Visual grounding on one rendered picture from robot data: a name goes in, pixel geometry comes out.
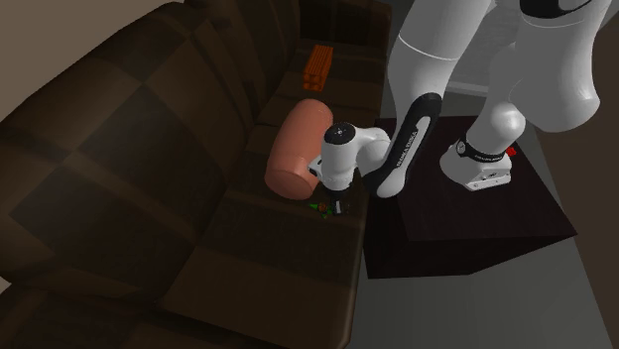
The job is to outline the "dark brown sofa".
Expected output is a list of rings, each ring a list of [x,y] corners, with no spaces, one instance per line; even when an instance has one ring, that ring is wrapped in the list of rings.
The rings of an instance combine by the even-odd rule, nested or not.
[[[137,19],[0,121],[0,349],[345,349],[368,196],[340,216],[264,175],[311,96],[370,127],[379,0],[183,0]]]

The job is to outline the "orange ribbed box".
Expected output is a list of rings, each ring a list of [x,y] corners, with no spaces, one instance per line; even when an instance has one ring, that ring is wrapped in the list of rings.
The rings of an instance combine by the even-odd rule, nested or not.
[[[333,47],[315,45],[303,70],[303,89],[321,92],[328,77]]]

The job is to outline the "dark robot stand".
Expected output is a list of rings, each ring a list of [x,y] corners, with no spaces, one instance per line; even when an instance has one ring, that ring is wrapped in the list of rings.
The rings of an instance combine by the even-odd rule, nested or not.
[[[470,191],[439,158],[472,124],[442,117],[396,196],[368,204],[364,256],[371,279],[470,275],[575,236],[522,151],[510,183]]]

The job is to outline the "small green orange toy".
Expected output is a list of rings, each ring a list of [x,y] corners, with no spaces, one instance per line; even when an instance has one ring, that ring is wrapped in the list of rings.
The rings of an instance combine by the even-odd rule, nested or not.
[[[329,215],[334,215],[334,206],[332,204],[327,204],[324,202],[319,203],[310,203],[309,207],[319,213],[319,215],[326,219]]]

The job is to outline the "pink cylindrical bolster cushion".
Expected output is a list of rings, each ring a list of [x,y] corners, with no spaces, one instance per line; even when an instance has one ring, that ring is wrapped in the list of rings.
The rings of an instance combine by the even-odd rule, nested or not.
[[[304,99],[289,112],[271,149],[264,180],[281,197],[304,200],[318,179],[308,165],[320,155],[325,131],[333,124],[330,109],[316,99]]]

